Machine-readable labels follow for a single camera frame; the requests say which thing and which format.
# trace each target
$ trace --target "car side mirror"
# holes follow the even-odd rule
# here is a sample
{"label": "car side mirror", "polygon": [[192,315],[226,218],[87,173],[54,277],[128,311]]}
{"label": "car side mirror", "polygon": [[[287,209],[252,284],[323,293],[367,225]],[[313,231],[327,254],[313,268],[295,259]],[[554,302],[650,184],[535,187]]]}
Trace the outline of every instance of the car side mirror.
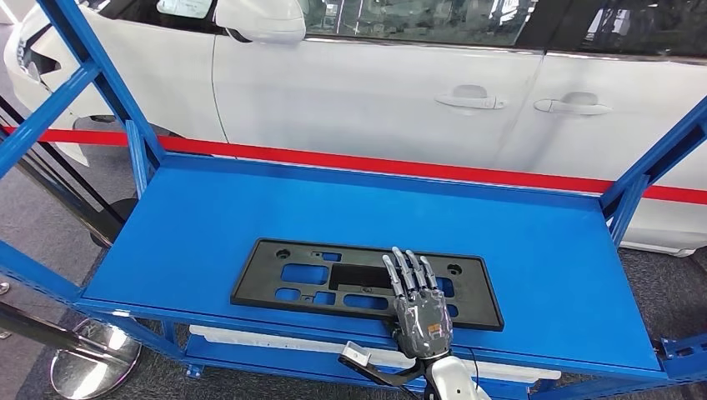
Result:
{"label": "car side mirror", "polygon": [[261,43],[294,44],[306,27],[298,0],[228,0],[216,4],[214,20],[244,38]]}

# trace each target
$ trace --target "car window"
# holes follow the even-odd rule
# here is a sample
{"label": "car window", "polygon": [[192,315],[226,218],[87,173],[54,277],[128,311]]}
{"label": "car window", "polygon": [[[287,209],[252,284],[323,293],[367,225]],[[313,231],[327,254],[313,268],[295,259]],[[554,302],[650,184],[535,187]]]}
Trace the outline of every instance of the car window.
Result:
{"label": "car window", "polygon": [[707,57],[707,1],[607,1],[594,16],[580,49]]}
{"label": "car window", "polygon": [[94,7],[102,16],[201,33],[221,33],[213,23],[213,0],[104,0]]}
{"label": "car window", "polygon": [[300,0],[300,3],[308,35],[513,46],[537,1]]}

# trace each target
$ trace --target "screw hole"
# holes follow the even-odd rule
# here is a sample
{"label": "screw hole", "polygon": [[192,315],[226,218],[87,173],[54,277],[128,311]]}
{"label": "screw hole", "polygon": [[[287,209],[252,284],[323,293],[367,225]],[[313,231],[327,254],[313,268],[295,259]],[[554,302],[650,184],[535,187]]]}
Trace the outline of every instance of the screw hole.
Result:
{"label": "screw hole", "polygon": [[457,264],[449,264],[447,266],[447,271],[449,271],[452,275],[461,275],[462,268]]}
{"label": "screw hole", "polygon": [[287,248],[284,248],[282,250],[278,250],[278,252],[275,253],[275,257],[284,260],[285,258],[290,256],[290,252]]}

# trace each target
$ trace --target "robotic arm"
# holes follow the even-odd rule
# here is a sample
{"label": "robotic arm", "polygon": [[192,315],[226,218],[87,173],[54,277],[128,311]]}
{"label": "robotic arm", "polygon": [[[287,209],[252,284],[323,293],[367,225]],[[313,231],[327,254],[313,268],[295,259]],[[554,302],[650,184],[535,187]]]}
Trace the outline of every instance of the robotic arm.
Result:
{"label": "robotic arm", "polygon": [[474,385],[462,360],[451,353],[452,321],[427,258],[422,256],[418,261],[413,252],[403,254],[397,247],[393,247],[393,255],[395,262],[388,254],[383,256],[399,322],[393,339],[406,357],[415,360],[415,365],[396,374],[380,372],[369,363],[370,354],[353,342],[346,345],[338,360],[382,385],[402,387],[424,375],[425,400],[489,399],[483,389]]}

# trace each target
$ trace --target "car headlight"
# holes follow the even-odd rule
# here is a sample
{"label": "car headlight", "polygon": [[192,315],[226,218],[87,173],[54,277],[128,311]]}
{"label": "car headlight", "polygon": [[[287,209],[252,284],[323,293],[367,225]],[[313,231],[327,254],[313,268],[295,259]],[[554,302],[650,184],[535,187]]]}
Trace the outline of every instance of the car headlight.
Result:
{"label": "car headlight", "polygon": [[46,32],[46,29],[42,29],[26,41],[20,39],[18,42],[17,56],[20,69],[38,83],[42,82],[40,77],[42,74],[56,71],[62,67],[56,60],[34,52],[30,48],[44,32]]}

